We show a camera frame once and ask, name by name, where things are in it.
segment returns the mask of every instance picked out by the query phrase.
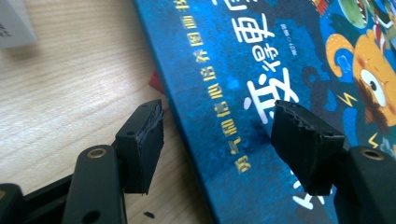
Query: wooden table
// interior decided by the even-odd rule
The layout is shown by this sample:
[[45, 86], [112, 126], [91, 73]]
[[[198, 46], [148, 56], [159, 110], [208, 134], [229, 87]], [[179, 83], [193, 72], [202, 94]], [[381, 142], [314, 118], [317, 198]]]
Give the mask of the wooden table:
[[[161, 98], [164, 147], [148, 195], [126, 195], [130, 223], [207, 223], [208, 213], [129, 0], [27, 0], [38, 42], [0, 49], [0, 183], [24, 194], [73, 173], [111, 144], [135, 109]], [[143, 215], [149, 211], [155, 215]]]

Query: orange cartoon face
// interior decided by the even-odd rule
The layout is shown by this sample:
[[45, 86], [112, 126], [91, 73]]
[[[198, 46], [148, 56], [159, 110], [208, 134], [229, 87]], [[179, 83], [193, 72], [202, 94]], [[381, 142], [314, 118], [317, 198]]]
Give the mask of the orange cartoon face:
[[381, 133], [389, 133], [389, 127], [396, 125], [396, 75], [375, 43], [373, 31], [361, 35], [355, 48], [341, 35], [329, 37], [326, 48], [329, 65], [338, 77], [342, 71], [334, 62], [335, 52], [348, 49], [354, 54], [353, 76], [365, 104], [366, 121], [375, 121]]

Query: wood grain surface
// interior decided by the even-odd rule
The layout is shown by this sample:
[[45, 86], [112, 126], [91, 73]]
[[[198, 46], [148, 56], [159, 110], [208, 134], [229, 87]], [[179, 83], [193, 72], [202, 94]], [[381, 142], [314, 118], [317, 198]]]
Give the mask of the wood grain surface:
[[166, 99], [148, 85], [155, 67], [133, 4], [25, 3], [38, 41], [0, 49], [0, 183], [27, 194], [72, 174], [82, 150], [111, 144], [140, 104], [161, 98], [165, 144], [149, 194], [126, 195], [129, 223], [208, 223]]

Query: blue book cover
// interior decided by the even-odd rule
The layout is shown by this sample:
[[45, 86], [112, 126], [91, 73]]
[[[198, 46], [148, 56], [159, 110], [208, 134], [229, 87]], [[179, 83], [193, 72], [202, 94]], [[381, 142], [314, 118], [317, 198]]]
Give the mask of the blue book cover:
[[394, 157], [393, 1], [134, 4], [216, 222], [337, 223], [334, 193], [304, 193], [271, 147], [275, 100]]

